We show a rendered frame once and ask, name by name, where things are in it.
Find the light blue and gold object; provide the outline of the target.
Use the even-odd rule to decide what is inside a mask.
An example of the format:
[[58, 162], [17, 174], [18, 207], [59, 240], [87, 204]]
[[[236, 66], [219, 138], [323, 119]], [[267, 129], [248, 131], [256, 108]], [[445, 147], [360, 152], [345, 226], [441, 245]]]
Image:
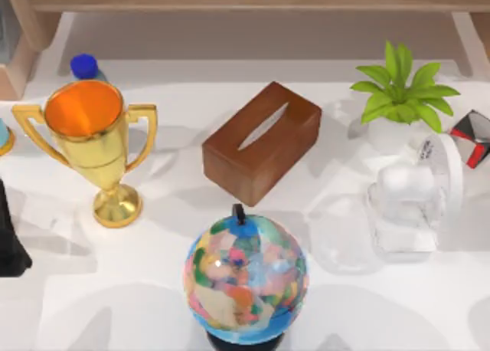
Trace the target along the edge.
[[10, 152], [15, 144], [15, 135], [4, 120], [0, 118], [0, 156]]

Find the green plant in white pot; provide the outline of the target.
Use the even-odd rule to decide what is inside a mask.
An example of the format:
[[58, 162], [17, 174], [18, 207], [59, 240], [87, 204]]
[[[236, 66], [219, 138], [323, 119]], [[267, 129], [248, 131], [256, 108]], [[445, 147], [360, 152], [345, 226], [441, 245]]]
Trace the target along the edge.
[[383, 65], [356, 67], [369, 79], [352, 84], [350, 89], [369, 95], [360, 123], [367, 127], [375, 149], [397, 153], [413, 137], [414, 124], [423, 123], [435, 133], [443, 131], [439, 115], [453, 115], [446, 99], [460, 92], [436, 82], [440, 67], [439, 62], [429, 62], [414, 71], [411, 50], [390, 41], [385, 42]]

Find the gold trophy cup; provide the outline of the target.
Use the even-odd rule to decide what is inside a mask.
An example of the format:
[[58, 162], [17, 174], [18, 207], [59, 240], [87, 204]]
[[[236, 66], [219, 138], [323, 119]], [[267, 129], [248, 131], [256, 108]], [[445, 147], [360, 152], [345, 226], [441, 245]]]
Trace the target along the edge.
[[[127, 105], [121, 92], [101, 80], [79, 80], [56, 90], [44, 106], [14, 105], [24, 133], [51, 158], [99, 188], [93, 216], [104, 227], [122, 228], [142, 211], [142, 198], [123, 176], [145, 161], [158, 131], [154, 104]], [[145, 145], [130, 162], [129, 126], [146, 119]]]

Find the red black white cube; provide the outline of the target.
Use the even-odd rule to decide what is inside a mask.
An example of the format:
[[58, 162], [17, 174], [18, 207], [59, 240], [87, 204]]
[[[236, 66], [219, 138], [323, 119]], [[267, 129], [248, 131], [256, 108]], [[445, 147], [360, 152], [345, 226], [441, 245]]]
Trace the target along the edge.
[[490, 118], [477, 110], [469, 111], [452, 127], [449, 135], [470, 169], [477, 168], [490, 155]]

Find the wooden shelf unit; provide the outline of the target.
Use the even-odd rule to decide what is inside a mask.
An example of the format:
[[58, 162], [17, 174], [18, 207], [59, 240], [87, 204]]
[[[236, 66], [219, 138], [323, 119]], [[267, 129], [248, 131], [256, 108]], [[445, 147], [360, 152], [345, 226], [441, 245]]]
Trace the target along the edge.
[[9, 0], [38, 56], [26, 97], [92, 52], [121, 89], [169, 82], [311, 81], [381, 56], [385, 38], [490, 78], [490, 0]]

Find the colourful world globe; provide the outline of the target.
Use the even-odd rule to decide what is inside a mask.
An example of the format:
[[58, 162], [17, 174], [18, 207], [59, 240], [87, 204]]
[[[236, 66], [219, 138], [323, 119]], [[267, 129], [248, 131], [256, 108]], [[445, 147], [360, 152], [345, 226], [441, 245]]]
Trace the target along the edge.
[[183, 285], [215, 351], [276, 351], [302, 309], [309, 279], [298, 241], [235, 204], [191, 246]]

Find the blue capped bottle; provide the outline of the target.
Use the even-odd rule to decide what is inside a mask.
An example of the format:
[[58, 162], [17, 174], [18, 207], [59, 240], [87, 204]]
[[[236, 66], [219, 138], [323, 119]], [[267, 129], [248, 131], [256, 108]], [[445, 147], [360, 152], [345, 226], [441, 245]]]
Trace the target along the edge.
[[99, 69], [97, 59], [91, 54], [78, 54], [70, 60], [70, 69], [77, 80], [100, 80], [107, 82]]

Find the brown wooden tissue box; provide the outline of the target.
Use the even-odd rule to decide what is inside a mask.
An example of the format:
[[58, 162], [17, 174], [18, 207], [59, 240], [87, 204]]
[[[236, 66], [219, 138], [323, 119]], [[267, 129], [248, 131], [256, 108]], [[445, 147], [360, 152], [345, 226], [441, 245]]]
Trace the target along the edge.
[[[250, 133], [281, 107], [285, 110], [276, 123], [241, 149]], [[272, 82], [204, 141], [204, 174], [253, 207], [316, 143], [321, 118], [319, 106]]]

